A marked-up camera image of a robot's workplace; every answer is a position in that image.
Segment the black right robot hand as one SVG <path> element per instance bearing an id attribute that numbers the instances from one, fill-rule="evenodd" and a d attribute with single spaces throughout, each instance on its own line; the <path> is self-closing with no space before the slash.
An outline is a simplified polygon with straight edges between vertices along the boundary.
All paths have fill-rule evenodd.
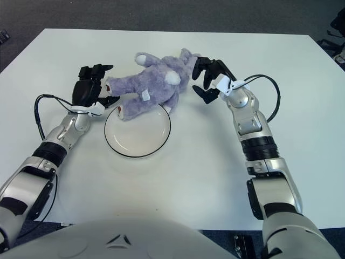
<path id="1" fill-rule="evenodd" d="M 211 82 L 215 80 L 220 74 L 227 76 L 231 81 L 237 80 L 237 78 L 221 60 L 211 60 L 208 57 L 198 57 L 192 71 L 192 79 L 198 79 L 202 71 L 205 71 L 203 79 L 204 89 L 201 89 L 196 85 L 193 85 L 192 88 L 195 93 L 204 100 L 206 104 L 209 104 L 216 100 L 220 94 L 220 90 L 216 88 L 209 89 Z"/>

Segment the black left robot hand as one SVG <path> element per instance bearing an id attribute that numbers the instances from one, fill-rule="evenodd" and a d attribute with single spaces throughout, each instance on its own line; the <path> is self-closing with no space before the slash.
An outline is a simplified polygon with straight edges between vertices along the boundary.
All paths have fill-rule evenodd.
<path id="1" fill-rule="evenodd" d="M 113 65 L 96 64 L 93 67 L 83 66 L 79 72 L 79 80 L 76 82 L 72 93 L 72 105 L 90 107 L 97 101 L 105 108 L 115 104 L 120 97 L 99 97 L 101 92 L 101 80 L 105 72 L 111 70 Z"/>

